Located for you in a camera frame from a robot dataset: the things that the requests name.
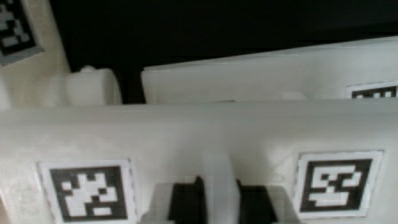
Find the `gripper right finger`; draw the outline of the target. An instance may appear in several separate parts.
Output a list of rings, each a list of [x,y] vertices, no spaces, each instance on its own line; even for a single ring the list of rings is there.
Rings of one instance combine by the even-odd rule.
[[[276,185],[244,185],[241,190],[241,224],[297,224],[287,190]]]

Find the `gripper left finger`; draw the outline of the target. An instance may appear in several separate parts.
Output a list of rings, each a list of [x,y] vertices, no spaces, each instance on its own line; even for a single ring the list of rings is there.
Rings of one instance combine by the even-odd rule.
[[[141,224],[209,224],[205,181],[162,183],[155,187]]]

